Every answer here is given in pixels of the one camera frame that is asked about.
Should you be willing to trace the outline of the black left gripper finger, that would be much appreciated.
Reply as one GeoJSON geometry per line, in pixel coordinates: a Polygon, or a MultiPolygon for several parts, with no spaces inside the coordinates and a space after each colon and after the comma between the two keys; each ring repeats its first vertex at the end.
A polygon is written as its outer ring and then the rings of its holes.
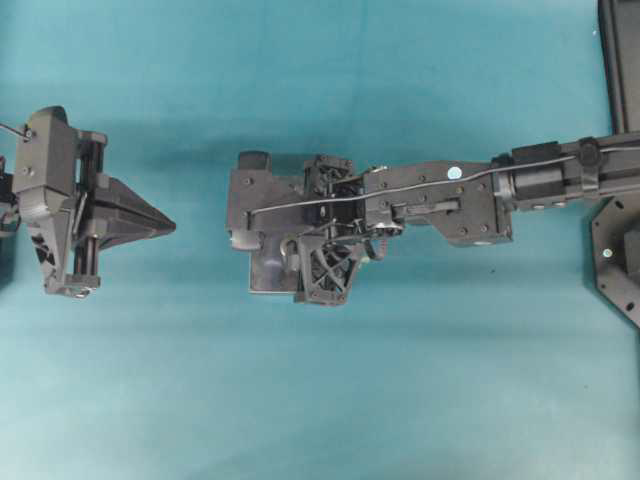
{"type": "Polygon", "coordinates": [[[94,234],[99,240],[99,249],[106,250],[118,245],[156,238],[173,233],[176,224],[171,220],[142,217],[117,217],[94,220],[94,234]]]}
{"type": "Polygon", "coordinates": [[[97,175],[97,204],[138,215],[159,226],[175,226],[172,220],[125,183],[106,174],[97,175]]]}

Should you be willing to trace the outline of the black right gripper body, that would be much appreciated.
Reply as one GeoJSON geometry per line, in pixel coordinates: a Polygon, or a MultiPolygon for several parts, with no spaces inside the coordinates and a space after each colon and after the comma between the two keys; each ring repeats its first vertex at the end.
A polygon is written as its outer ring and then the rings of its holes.
{"type": "Polygon", "coordinates": [[[305,163],[304,198],[311,203],[302,208],[306,226],[295,239],[296,303],[346,303],[367,256],[362,193],[362,177],[349,160],[317,155],[305,163]]]}

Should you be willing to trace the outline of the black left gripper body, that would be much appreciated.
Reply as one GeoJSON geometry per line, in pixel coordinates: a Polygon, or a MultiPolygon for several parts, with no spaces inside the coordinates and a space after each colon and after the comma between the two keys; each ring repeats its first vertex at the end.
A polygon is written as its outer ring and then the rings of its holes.
{"type": "Polygon", "coordinates": [[[82,234],[103,170],[107,136],[80,131],[71,159],[71,192],[47,186],[27,192],[27,231],[47,294],[83,299],[100,287],[98,240],[82,234]]]}

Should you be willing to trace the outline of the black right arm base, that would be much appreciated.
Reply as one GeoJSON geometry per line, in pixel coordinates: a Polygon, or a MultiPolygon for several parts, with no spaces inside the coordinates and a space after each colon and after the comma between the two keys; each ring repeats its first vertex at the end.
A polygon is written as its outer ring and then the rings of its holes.
{"type": "Polygon", "coordinates": [[[587,222],[594,287],[639,329],[639,194],[603,201],[587,222]]]}

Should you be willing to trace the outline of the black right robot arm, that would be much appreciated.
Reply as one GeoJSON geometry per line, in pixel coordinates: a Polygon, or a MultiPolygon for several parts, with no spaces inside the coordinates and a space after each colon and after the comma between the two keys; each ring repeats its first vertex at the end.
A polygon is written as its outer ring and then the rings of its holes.
{"type": "Polygon", "coordinates": [[[638,133],[548,142],[489,163],[429,161],[354,177],[324,169],[322,194],[304,208],[309,228],[282,250],[298,272],[297,303],[345,304],[362,264],[389,238],[432,226],[458,247],[512,239],[516,210],[544,210],[639,190],[638,133]]]}

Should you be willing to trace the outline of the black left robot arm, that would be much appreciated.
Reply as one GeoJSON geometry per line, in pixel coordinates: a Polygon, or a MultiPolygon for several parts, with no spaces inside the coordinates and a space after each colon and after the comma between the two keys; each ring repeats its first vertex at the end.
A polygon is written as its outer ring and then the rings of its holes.
{"type": "Polygon", "coordinates": [[[176,224],[120,180],[102,172],[106,138],[81,149],[75,193],[56,214],[27,218],[26,201],[11,191],[13,177],[1,174],[1,236],[28,226],[44,276],[45,292],[85,298],[100,287],[99,252],[120,244],[156,238],[176,224]]]}

